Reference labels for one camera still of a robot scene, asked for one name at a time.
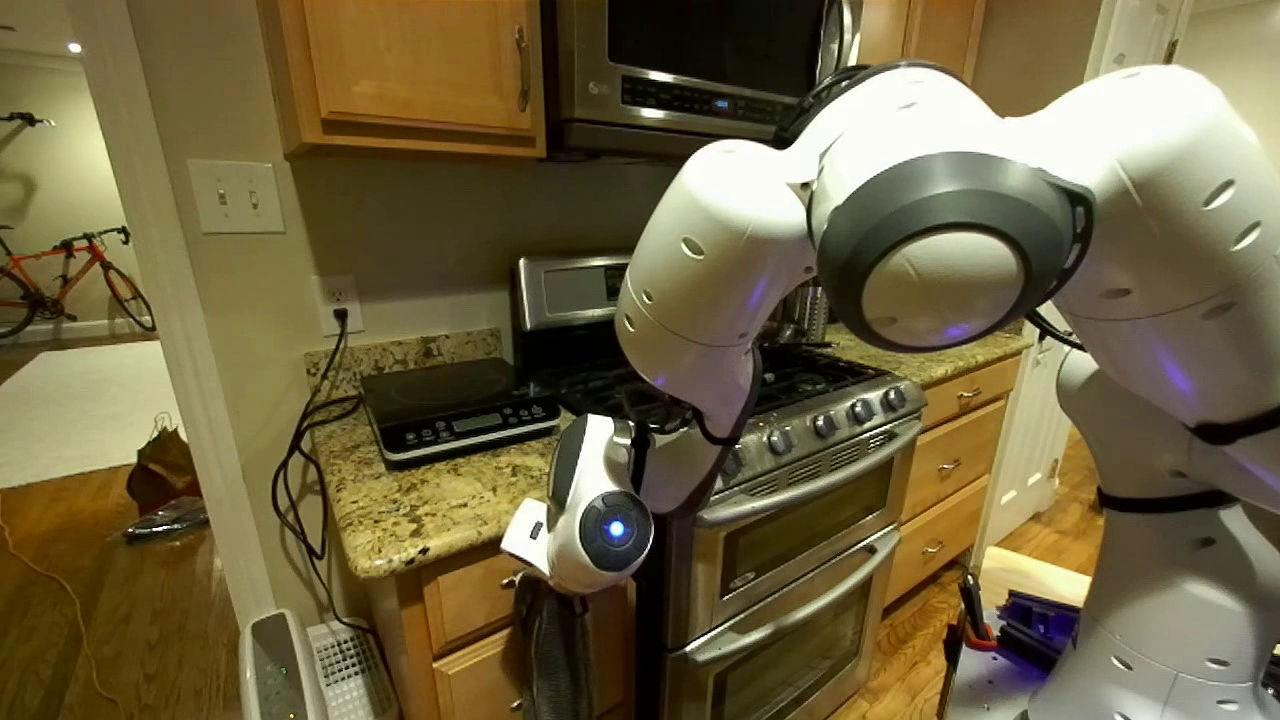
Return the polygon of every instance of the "wall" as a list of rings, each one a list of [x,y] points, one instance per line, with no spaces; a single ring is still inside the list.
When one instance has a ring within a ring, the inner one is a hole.
[[[303,402],[300,357],[327,343],[313,280],[357,280],[357,339],[502,328],[514,253],[632,248],[670,169],[283,155],[255,0],[136,0],[129,12],[184,223],[172,240],[191,255],[240,457],[240,475],[217,486],[243,486],[251,517],[240,525],[263,535],[275,599],[313,616],[268,507],[273,470]],[[204,235],[189,160],[268,160],[287,234]]]
[[[1180,65],[1211,77],[1280,160],[1280,0],[1199,0]]]
[[[108,147],[87,102],[79,61],[0,55],[0,114],[36,114],[47,126],[0,126],[0,223],[13,223],[14,253],[47,248],[59,235],[124,223]],[[132,248],[108,243],[118,268],[136,271]],[[52,288],[55,260],[36,268]],[[108,318],[108,288],[87,280],[73,297],[79,320]]]

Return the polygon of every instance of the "oven door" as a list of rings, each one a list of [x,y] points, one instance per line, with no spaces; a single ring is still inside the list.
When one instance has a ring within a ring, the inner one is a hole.
[[[920,416],[811,452],[670,521],[668,647],[897,525]]]
[[[891,547],[897,529],[884,529],[670,652],[663,718],[826,718],[868,674]]]

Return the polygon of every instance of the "wooden floor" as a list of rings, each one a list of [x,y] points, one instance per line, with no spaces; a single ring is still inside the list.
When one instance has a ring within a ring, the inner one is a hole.
[[[240,718],[207,529],[124,543],[129,470],[0,494],[0,718]]]
[[[1095,481],[1084,443],[1063,457],[1063,497],[1001,539],[1071,573],[1091,573],[1105,521],[1091,504]],[[833,720],[936,720],[944,688],[944,631],[961,612],[961,573],[948,569],[887,609],[870,657],[870,675]]]

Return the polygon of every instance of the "oven handle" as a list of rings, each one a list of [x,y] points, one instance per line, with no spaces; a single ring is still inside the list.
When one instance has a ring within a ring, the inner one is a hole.
[[[826,475],[817,475],[817,481],[803,481],[797,489],[782,489],[782,494],[767,494],[758,502],[715,502],[699,512],[705,525],[734,525],[734,521],[748,521],[748,517],[758,517],[758,512],[781,512],[787,504],[799,504],[808,497],[824,497],[838,486],[846,486],[846,475],[858,475],[876,464],[884,464],[887,457],[897,457],[900,449],[909,449],[916,437],[920,437],[920,416],[909,416],[900,426],[891,426],[884,437],[891,437],[887,443],[881,443],[870,457],[846,464],[846,470],[834,470]]]
[[[730,638],[723,643],[709,643],[709,647],[694,647],[690,660],[694,666],[721,666],[721,660],[730,660],[739,652],[753,652],[754,643],[767,643],[771,638],[826,612],[833,603],[838,603],[846,591],[854,591],[897,547],[897,532],[881,532],[876,539],[868,539],[865,547],[854,554],[868,554],[870,560],[858,564],[853,575],[842,575],[834,587],[826,587],[824,597],[817,597],[811,603],[803,603],[799,612],[792,612],[787,619],[776,619],[776,625],[762,625],[754,631],[743,631],[743,638]]]

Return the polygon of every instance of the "kitchen drawer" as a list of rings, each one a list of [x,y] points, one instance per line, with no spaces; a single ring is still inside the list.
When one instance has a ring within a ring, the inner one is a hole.
[[[1002,402],[974,407],[944,430],[916,440],[902,521],[927,512],[936,502],[991,473],[996,440],[1002,426]]]
[[[1002,357],[996,366],[985,366],[974,371],[965,371],[965,376],[952,376],[944,384],[922,388],[922,430],[936,430],[952,416],[965,416],[981,406],[1008,395],[1008,388],[1015,379],[1015,366],[1021,366],[1021,357]]]
[[[897,558],[887,564],[884,603],[900,599],[922,575],[939,573],[952,558],[971,547],[985,504],[987,481],[974,481],[965,494],[916,517],[913,525],[902,525]]]
[[[490,631],[432,666],[436,708],[459,718],[521,718],[524,652],[512,631]]]
[[[485,558],[424,585],[432,657],[442,657],[512,619],[521,560]]]

